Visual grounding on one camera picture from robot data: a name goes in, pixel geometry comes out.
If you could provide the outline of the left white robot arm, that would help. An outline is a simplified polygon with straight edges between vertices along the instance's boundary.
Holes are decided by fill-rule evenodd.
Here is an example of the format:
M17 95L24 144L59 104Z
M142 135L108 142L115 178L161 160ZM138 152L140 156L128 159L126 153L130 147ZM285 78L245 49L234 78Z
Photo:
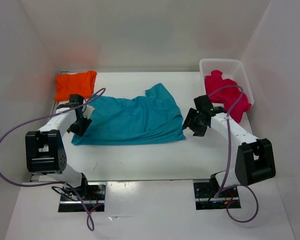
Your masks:
M27 170L70 184L71 193L78 200L86 199L90 188L86 176L67 164L63 136L65 133L73 133L82 137L92 123L90 116L84 115L84 101L83 96L71 94L69 102L57 107L59 115L52 117L37 131L29 131L25 135Z

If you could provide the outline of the pink t shirt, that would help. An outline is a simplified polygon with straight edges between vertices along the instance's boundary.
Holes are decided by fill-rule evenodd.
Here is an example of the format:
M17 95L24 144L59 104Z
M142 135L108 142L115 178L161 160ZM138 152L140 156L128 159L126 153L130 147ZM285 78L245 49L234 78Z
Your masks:
M223 78L223 73L219 70L213 70L210 75L204 79L205 91L209 95L210 101L216 104L223 104L228 111L235 101L241 95L241 90L237 83L229 78ZM239 124L243 114L250 110L252 104L248 97L243 93L242 97L234 108L230 111L230 116Z

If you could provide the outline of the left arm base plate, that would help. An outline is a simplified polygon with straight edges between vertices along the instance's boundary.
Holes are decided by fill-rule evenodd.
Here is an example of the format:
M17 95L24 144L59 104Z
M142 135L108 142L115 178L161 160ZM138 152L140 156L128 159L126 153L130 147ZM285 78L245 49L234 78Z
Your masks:
M53 186L52 189L60 195L58 212L59 213L78 213L85 212L85 209L78 196L69 187ZM89 182L87 190L84 193L77 189L87 210L93 212L105 211L106 183L105 182Z

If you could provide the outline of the orange t shirt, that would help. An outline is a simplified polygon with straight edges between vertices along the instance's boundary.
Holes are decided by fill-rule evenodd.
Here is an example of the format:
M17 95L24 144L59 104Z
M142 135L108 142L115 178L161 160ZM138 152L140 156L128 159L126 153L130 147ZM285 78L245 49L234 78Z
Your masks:
M59 74L56 77L56 102L67 101L70 95L78 94L84 98L90 98L95 89L97 72L89 70L76 74Z

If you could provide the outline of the teal t shirt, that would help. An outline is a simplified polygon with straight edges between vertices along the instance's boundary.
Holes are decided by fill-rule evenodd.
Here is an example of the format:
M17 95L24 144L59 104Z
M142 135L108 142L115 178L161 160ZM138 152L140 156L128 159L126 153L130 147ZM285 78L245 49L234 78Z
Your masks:
M100 96L91 103L92 120L75 146L166 144L185 140L183 116L174 97L162 83L133 99Z

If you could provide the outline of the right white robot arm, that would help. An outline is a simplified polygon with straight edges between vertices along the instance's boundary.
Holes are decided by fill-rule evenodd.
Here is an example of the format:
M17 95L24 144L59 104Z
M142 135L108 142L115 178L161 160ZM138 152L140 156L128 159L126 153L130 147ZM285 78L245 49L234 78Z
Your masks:
M226 169L210 177L209 191L213 196L276 176L273 147L267 138L260 139L246 131L223 107L214 107L207 95L193 101L195 108L189 109L182 128L190 129L196 137L204 137L211 128L228 141Z

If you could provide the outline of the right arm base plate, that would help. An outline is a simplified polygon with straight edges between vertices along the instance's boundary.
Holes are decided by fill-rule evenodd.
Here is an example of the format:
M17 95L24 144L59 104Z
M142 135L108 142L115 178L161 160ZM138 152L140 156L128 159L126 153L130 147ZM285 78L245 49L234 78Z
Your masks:
M240 209L241 203L238 190L230 188L214 198L214 190L208 179L193 182L196 210L223 210L230 204L230 209Z

